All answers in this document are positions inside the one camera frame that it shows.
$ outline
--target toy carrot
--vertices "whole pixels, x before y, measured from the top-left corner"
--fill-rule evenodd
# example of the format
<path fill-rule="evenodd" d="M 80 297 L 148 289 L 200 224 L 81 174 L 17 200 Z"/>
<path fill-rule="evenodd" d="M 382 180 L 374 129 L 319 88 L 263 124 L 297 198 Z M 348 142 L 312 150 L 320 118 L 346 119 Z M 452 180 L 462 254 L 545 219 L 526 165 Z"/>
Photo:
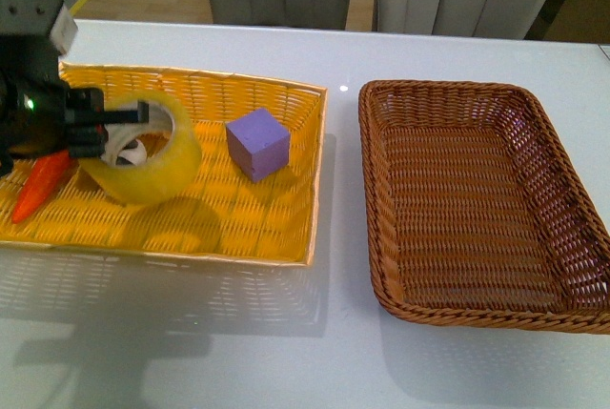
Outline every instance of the toy carrot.
<path fill-rule="evenodd" d="M 72 160 L 67 150 L 36 160 L 12 211 L 13 223 L 19 223 L 28 218 L 47 200 L 71 163 Z"/>

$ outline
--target woven pattern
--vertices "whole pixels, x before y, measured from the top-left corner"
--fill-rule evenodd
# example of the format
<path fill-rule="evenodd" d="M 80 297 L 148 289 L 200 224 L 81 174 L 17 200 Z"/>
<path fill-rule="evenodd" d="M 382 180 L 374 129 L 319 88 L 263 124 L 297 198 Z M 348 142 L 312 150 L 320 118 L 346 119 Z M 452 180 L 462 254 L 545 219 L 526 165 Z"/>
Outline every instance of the woven pattern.
<path fill-rule="evenodd" d="M 73 87 L 107 100 L 160 90 L 186 107 L 201 143 L 195 181 L 157 206 L 123 206 L 78 170 L 52 201 L 19 225 L 14 201 L 31 169 L 17 162 L 0 181 L 0 240 L 81 251 L 308 265 L 313 261 L 326 90 L 235 74 L 178 69 L 63 65 Z M 253 184 L 229 157 L 225 123 L 265 107 L 291 133 L 288 167 Z M 160 137 L 143 138 L 149 153 Z"/>
<path fill-rule="evenodd" d="M 376 81 L 359 119 L 371 277 L 392 315 L 610 333 L 610 238 L 531 93 Z"/>

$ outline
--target white table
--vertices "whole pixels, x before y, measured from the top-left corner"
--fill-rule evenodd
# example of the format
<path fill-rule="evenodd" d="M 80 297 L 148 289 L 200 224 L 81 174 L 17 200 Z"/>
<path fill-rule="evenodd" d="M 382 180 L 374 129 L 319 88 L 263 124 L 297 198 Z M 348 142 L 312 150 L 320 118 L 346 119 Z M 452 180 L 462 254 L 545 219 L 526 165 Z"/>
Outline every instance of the white table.
<path fill-rule="evenodd" d="M 357 93 L 375 78 L 508 82 L 548 112 L 610 227 L 599 46 L 79 22 L 68 60 L 328 87 L 315 265 L 173 267 L 0 252 L 0 407 L 607 408 L 610 337 L 437 328 L 369 280 Z"/>

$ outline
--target tape roll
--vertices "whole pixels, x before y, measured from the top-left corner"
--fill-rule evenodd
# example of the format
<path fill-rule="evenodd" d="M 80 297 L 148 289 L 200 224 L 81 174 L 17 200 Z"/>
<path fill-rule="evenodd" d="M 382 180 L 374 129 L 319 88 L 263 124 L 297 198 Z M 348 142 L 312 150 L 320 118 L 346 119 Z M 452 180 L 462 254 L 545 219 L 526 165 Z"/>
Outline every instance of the tape roll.
<path fill-rule="evenodd" d="M 82 158 L 81 168 L 114 199 L 130 204 L 156 204 L 186 188 L 201 163 L 201 147 L 185 108 L 164 92 L 140 91 L 106 103 L 108 110 L 135 109 L 138 100 L 149 103 L 149 123 L 109 125 L 109 141 L 101 158 Z M 136 137 L 168 133 L 159 153 L 138 166 L 116 166 L 116 158 Z"/>

